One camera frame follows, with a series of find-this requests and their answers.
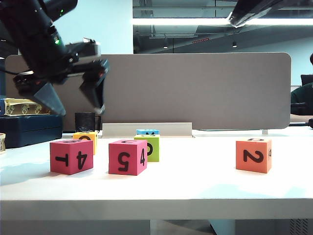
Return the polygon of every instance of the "blue cube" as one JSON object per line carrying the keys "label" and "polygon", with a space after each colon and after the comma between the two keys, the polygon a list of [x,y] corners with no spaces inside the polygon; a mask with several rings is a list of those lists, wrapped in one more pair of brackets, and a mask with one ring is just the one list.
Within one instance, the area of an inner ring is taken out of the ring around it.
{"label": "blue cube", "polygon": [[160,131],[156,129],[137,129],[137,135],[159,135]]}

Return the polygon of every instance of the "person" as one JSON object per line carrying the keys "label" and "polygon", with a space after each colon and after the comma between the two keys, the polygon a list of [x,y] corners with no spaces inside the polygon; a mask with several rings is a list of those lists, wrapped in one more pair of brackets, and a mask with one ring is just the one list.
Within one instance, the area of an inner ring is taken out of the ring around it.
{"label": "person", "polygon": [[[310,56],[313,65],[313,54]],[[304,103],[304,106],[295,106],[295,103]],[[301,116],[313,115],[313,82],[301,86],[291,92],[291,114]]]}

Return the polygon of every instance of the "green cube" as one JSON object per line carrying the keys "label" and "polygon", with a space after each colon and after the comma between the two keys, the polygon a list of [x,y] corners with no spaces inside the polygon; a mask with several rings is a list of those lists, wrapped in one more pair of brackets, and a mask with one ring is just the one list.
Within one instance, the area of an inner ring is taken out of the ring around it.
{"label": "green cube", "polygon": [[148,162],[159,162],[160,135],[136,135],[134,140],[146,140],[148,142]]}

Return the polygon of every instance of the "cable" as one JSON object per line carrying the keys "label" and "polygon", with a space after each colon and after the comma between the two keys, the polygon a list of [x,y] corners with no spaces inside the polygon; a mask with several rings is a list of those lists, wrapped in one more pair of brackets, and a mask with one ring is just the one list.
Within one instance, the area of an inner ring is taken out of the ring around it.
{"label": "cable", "polygon": [[11,75],[18,75],[19,72],[10,72],[10,71],[7,71],[7,70],[3,70],[3,69],[0,69],[1,72],[4,72],[4,73],[8,73],[8,74],[11,74]]}

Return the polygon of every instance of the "yellow cube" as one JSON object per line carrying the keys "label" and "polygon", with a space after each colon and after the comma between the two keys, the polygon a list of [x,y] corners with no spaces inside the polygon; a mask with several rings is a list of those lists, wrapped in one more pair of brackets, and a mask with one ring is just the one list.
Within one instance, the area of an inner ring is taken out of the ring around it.
{"label": "yellow cube", "polygon": [[97,153],[97,140],[98,140],[98,133],[95,131],[92,132],[76,132],[73,134],[73,139],[76,140],[89,140],[93,141],[93,154]]}

